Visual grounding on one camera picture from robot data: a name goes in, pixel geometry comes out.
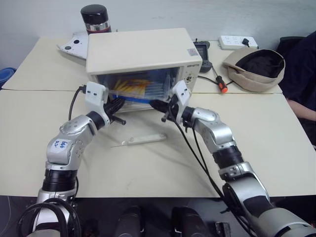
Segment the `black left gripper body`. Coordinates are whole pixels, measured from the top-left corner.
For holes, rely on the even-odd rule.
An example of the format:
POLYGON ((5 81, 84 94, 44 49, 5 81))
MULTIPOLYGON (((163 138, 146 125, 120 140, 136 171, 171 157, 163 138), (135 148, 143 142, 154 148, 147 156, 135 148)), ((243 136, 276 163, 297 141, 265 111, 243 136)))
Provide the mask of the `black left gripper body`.
POLYGON ((117 112, 117 99, 108 100, 107 103, 103 105, 104 112, 111 118, 117 112))

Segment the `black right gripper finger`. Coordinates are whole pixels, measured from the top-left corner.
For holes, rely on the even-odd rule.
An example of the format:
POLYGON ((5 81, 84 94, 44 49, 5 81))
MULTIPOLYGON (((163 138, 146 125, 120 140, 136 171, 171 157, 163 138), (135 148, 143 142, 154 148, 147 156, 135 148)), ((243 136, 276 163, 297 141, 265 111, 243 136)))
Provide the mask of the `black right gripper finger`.
POLYGON ((159 112, 167 112, 169 108, 169 104, 167 102, 161 101, 161 100, 150 100, 149 101, 150 106, 159 111, 159 112))
POLYGON ((162 122, 166 122, 167 120, 173 122, 173 113, 172 113, 172 109, 171 108, 169 108, 168 111, 161 118, 162 122))

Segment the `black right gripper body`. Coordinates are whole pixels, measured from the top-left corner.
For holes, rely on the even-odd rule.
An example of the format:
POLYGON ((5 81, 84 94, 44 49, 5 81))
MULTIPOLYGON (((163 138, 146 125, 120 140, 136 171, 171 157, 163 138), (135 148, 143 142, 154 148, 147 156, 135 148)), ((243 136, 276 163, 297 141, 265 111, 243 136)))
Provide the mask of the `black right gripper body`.
POLYGON ((168 119, 171 121, 179 121, 182 116, 183 111, 180 108, 179 102, 178 97, 173 95, 167 105, 168 119))

